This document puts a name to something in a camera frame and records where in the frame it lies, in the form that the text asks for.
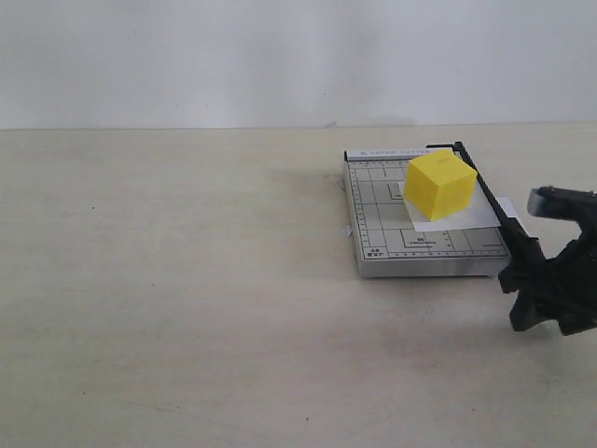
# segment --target white wall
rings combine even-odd
[[[4,0],[0,128],[597,119],[594,0]]]

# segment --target white tabletop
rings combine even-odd
[[[0,133],[0,446],[592,447],[597,331],[509,326],[495,279],[361,280],[342,151],[462,140],[597,187],[597,125]]]

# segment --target table surface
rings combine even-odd
[[[595,189],[597,124],[0,133],[0,446],[590,447],[597,332],[487,278],[361,280],[342,152],[465,142]]]

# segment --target white paper sheet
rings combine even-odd
[[[398,182],[403,197],[404,185],[404,182]],[[509,217],[515,217],[520,222],[520,218],[508,198],[496,199]],[[409,211],[410,220],[416,231],[459,231],[462,229],[499,227],[500,225],[500,221],[497,219],[479,184],[476,184],[470,205],[466,210],[435,221],[429,221],[410,201],[405,199],[404,204]]]

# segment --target cube face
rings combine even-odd
[[[427,219],[436,220],[466,209],[476,182],[473,168],[442,149],[410,161],[404,195]]]

